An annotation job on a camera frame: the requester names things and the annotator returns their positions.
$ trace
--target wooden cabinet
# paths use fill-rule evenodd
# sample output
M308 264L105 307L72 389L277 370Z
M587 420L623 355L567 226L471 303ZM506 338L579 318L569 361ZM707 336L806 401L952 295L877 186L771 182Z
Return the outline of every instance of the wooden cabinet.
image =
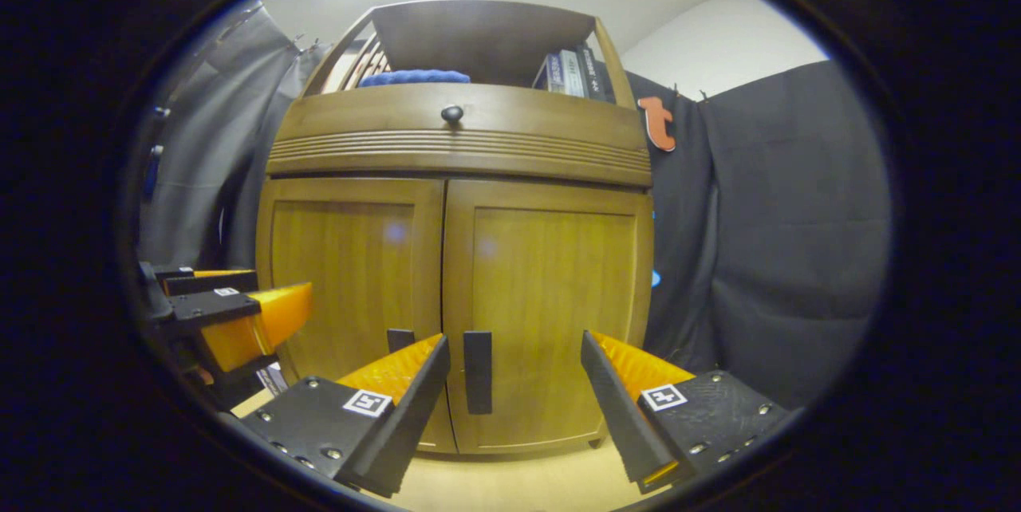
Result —
M332 72L370 24L357 59ZM547 51L592 33L616 103L528 87ZM473 83L324 92L356 87L360 60L460 69ZM448 105L463 110L456 122L441 117ZM526 452L605 436L581 335L641 345L652 202L644 131L597 18L489 0L374 8L291 105L266 174L259 282L313 284L312 317L279 348L290 381L379 359L389 328L442 331L451 370L422 450ZM485 414L469 411L468 331L491 337Z

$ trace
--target blue cloth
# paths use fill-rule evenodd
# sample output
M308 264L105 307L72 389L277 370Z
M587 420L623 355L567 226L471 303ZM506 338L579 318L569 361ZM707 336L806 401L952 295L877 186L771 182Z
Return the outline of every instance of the blue cloth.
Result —
M472 79L459 72L443 69L401 69L369 76L358 83L358 87L393 85L397 83L472 83Z

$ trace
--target black cabinet handle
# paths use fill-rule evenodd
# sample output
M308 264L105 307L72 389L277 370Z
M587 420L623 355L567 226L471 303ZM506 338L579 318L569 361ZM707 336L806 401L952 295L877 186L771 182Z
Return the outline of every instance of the black cabinet handle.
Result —
M415 331L403 328L388 328L386 329L386 344L391 354L404 346L415 344Z
M468 414L493 413L493 333L465 331L465 389Z
M465 114L465 109L459 105L447 105L440 111L440 117L443 121L450 125L456 125L460 121L460 118Z

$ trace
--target white wall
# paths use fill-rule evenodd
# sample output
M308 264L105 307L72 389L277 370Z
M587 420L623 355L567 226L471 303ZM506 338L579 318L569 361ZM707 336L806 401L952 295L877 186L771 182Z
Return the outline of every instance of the white wall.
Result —
M709 0L621 55L624 68L691 99L715 95L826 54L762 0Z

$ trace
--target drawer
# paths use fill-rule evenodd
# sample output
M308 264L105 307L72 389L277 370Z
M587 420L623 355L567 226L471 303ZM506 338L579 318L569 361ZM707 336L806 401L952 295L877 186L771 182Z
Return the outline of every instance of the drawer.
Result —
M464 114L440 117L447 105ZM635 109L570 95L482 84L367 87L296 100L270 175L444 171L648 187Z

